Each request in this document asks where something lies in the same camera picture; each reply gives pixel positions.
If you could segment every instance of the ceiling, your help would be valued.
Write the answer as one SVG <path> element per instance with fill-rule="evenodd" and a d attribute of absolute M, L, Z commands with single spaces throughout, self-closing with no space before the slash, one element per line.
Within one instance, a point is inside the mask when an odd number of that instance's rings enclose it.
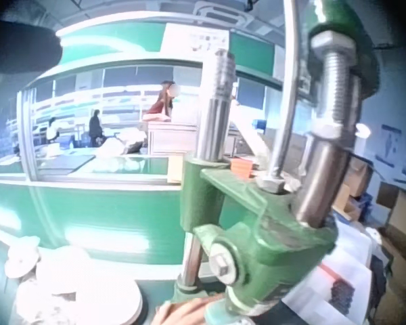
<path fill-rule="evenodd" d="M 283 1 L 253 1 L 253 9 L 247 11 L 248 0 L 19 0 L 3 19 L 59 30 L 83 20 L 120 12 L 173 12 L 184 14 L 183 22 L 190 19 L 188 15 L 206 16 L 219 21 L 220 26 L 237 28 L 279 43 L 284 39 Z M 297 2 L 302 9 L 308 0 Z"/>

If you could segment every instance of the woman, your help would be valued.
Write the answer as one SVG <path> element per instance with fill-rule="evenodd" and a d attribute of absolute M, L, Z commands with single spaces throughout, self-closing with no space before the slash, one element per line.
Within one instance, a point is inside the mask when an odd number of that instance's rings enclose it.
<path fill-rule="evenodd" d="M 171 121 L 173 99 L 179 95 L 179 88 L 174 81 L 165 81 L 156 103 L 143 115 L 143 121 Z"/>
<path fill-rule="evenodd" d="M 55 117 L 51 117 L 48 121 L 47 143 L 52 144 L 59 136 L 58 122 L 56 122 Z"/>
<path fill-rule="evenodd" d="M 104 135 L 102 134 L 102 127 L 101 121 L 99 120 L 99 110 L 95 110 L 93 116 L 90 118 L 89 121 L 89 137 L 90 137 L 90 146 L 92 148 L 97 148 L 98 142 L 97 139 L 104 139 Z"/>

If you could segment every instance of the hand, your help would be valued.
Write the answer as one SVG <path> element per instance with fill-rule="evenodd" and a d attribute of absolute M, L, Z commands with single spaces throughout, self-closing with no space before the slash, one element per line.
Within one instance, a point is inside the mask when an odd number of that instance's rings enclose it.
<path fill-rule="evenodd" d="M 183 304 L 166 301 L 156 312 L 152 325 L 204 325 L 206 306 L 223 297 L 224 295 L 216 295 L 197 298 Z"/>

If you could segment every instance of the green machine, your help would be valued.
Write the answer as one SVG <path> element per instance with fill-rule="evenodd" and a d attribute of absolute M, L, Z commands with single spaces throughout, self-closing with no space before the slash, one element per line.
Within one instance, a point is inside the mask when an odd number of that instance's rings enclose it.
<path fill-rule="evenodd" d="M 302 44 L 308 69 L 320 81 L 313 119 L 313 144 L 306 175 L 295 193 L 284 190 L 283 169 L 296 105 L 299 27 L 295 0 L 284 0 L 286 70 L 281 127 L 268 171 L 241 179 L 223 160 L 229 123 L 234 57 L 219 50 L 203 65 L 198 144 L 185 157 L 181 193 L 183 270 L 175 300 L 206 295 L 198 271 L 202 251 L 214 275 L 226 285 L 225 299 L 208 308 L 209 324 L 230 324 L 240 316 L 271 309 L 334 247 L 337 229 L 331 205 L 355 144 L 361 102 L 378 89 L 378 64 L 354 11 L 342 0 L 314 0 L 307 8 Z M 226 196 L 247 214 L 228 230 L 219 226 Z"/>

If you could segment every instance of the person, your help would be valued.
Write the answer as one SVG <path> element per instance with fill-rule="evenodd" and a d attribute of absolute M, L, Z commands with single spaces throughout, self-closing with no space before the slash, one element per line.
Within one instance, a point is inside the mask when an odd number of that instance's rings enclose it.
<path fill-rule="evenodd" d="M 59 136 L 60 133 L 58 122 L 56 121 L 55 117 L 51 117 L 48 121 L 47 143 L 52 144 Z"/>
<path fill-rule="evenodd" d="M 151 325 L 203 325 L 207 305 L 222 298 L 223 295 L 215 295 L 182 304 L 167 301 L 156 312 Z"/>
<path fill-rule="evenodd" d="M 161 83 L 162 90 L 158 95 L 156 103 L 143 115 L 143 121 L 171 121 L 173 99 L 179 95 L 179 88 L 174 81 Z"/>
<path fill-rule="evenodd" d="M 104 135 L 102 132 L 101 121 L 99 120 L 99 110 L 95 110 L 93 112 L 93 116 L 90 118 L 89 121 L 89 137 L 90 137 L 90 146 L 92 148 L 99 147 L 99 139 L 103 140 Z"/>

